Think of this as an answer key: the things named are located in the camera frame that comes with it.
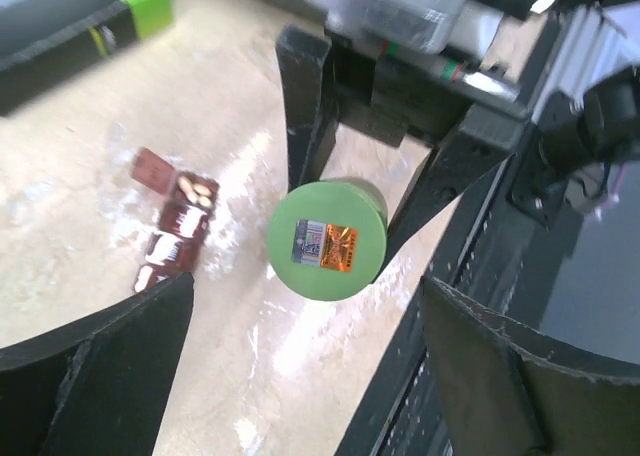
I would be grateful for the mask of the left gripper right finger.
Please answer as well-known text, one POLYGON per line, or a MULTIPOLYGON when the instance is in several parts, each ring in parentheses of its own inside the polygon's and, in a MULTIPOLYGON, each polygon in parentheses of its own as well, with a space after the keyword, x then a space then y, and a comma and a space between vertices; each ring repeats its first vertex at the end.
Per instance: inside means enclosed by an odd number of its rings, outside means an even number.
POLYGON ((638 365, 546 336, 437 279, 422 279, 420 293, 454 454, 638 454, 638 365))

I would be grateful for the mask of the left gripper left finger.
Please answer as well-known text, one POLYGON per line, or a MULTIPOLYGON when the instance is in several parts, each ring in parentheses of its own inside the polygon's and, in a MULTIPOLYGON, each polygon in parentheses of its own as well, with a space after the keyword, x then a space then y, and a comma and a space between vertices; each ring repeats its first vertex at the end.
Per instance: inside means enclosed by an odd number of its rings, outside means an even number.
POLYGON ((184 273, 3 348, 2 454, 152 454, 193 305, 184 273))

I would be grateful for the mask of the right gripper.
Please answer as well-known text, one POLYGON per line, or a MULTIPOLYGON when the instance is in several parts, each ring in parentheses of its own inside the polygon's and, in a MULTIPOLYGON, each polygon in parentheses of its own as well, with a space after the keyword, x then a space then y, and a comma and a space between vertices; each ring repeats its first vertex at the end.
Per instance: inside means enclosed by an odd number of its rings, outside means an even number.
POLYGON ((381 56, 370 56, 332 30, 325 35, 332 46, 289 25, 276 41, 290 186, 320 179, 335 147, 338 121, 393 147, 406 135, 425 146, 439 143, 391 219, 389 263, 442 209, 514 152, 529 111, 516 96, 463 82, 453 75, 450 59, 443 58, 434 70, 422 69, 389 47, 381 56))

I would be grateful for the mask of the green pill bottle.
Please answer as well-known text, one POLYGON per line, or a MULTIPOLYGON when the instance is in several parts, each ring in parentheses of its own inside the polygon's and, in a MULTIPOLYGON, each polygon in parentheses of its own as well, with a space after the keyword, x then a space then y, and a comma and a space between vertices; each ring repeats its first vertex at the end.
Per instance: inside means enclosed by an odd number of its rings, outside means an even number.
POLYGON ((382 268, 387 219, 382 193, 365 179, 304 184, 287 194, 271 217, 269 262, 278 278, 304 298, 348 299, 382 268))

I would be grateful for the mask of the red weekly pill organizer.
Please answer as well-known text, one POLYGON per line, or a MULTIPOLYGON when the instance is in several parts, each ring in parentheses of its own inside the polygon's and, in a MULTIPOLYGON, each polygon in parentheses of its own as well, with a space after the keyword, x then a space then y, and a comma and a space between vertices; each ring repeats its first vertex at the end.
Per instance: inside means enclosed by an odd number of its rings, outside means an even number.
POLYGON ((141 148, 134 160, 131 177, 164 198, 156 228, 149 238, 143 264, 133 284, 136 293, 182 273, 191 273, 197 267, 214 217, 217 197, 211 209, 174 199, 174 185, 182 172, 207 178, 176 169, 148 148, 141 148))

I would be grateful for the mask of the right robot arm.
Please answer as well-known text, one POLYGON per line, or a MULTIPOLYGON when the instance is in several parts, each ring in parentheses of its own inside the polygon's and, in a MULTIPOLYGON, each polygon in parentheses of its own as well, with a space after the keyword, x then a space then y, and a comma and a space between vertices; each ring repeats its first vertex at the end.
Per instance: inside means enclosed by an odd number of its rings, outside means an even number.
POLYGON ((321 186, 321 173, 346 125, 391 147, 413 137, 431 150, 394 216, 348 216, 343 195, 322 195, 324 212, 358 234, 351 260, 381 273, 404 244, 456 197, 514 154, 523 168, 514 205, 549 225, 547 209, 570 178, 592 163, 639 157, 639 73, 628 65, 591 86, 580 109, 555 90, 534 114, 525 91, 491 72, 443 56, 404 59, 385 42, 372 55, 335 34, 289 26, 276 42, 287 130, 288 185, 298 199, 321 186))

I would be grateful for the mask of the pills in organizer compartment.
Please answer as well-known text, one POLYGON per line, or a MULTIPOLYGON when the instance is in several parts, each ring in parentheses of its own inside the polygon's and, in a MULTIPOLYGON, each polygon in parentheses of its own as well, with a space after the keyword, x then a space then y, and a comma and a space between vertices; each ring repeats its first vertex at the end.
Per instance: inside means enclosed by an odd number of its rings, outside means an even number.
POLYGON ((204 209, 214 206, 219 185, 193 173, 182 172, 177 176, 172 197, 204 209))

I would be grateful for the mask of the black green carton box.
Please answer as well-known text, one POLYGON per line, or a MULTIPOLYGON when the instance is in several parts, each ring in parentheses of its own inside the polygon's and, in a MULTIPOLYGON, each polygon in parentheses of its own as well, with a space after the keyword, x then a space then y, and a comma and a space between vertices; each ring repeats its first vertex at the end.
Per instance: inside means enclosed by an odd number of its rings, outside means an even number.
POLYGON ((172 0, 1 0, 2 115, 172 20, 172 0))

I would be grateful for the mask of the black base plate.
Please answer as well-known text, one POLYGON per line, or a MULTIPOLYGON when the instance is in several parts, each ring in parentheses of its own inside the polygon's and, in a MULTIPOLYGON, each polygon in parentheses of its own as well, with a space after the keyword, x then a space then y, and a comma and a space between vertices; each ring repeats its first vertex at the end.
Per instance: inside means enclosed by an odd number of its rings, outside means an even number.
POLYGON ((581 7, 545 25, 524 70, 533 119, 497 166, 465 131, 418 194, 453 218, 339 446, 341 455, 635 455, 639 368, 542 334, 562 261, 639 153, 636 50, 581 7))

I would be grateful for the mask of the aluminium frame rail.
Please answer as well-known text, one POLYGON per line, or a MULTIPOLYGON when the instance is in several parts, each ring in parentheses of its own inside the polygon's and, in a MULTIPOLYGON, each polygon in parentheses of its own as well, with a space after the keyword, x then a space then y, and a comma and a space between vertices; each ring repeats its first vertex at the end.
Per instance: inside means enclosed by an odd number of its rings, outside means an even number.
POLYGON ((639 44, 601 11, 580 7, 552 15, 519 78, 521 97, 537 122, 553 94, 581 102, 596 83, 638 62, 639 44))

